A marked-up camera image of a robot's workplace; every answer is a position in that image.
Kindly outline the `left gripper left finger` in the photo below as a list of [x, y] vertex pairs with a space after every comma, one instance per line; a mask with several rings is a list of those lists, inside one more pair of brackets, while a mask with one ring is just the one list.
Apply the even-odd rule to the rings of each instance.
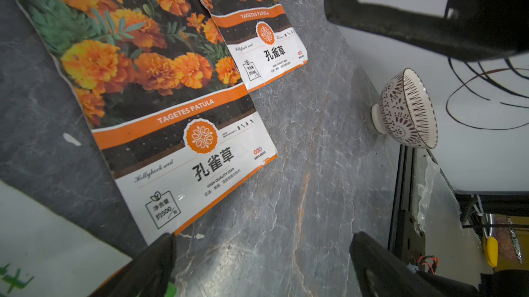
[[164, 296], [176, 262], [176, 235], [165, 233], [100, 285], [92, 296]]

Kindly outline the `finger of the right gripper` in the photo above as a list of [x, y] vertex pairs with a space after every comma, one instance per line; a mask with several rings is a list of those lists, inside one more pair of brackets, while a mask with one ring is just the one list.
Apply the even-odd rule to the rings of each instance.
[[333, 24], [389, 37], [460, 61], [528, 52], [528, 0], [448, 0], [453, 17], [436, 17], [358, 0], [324, 0]]

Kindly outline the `large marigold seed packet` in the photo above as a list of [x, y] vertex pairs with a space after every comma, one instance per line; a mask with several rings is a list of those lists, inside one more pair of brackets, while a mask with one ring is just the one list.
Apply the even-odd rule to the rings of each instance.
[[199, 0], [16, 0], [71, 87], [146, 243], [277, 156]]

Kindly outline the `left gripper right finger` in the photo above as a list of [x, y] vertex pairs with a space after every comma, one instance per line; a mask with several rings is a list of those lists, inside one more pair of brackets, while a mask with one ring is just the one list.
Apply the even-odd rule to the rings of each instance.
[[438, 295], [434, 287], [365, 232], [353, 235], [349, 253], [363, 296]]

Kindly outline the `impatiens pink flower packet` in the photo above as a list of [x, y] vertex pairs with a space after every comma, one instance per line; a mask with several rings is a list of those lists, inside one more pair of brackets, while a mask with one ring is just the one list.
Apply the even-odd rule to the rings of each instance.
[[[92, 296], [133, 258], [1, 184], [1, 295]], [[169, 279], [164, 296], [175, 296]]]

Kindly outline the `small marigold seed packet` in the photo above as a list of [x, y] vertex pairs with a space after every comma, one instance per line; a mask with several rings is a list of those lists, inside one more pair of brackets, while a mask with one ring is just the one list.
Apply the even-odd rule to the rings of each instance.
[[253, 92], [308, 62], [279, 0], [200, 0]]

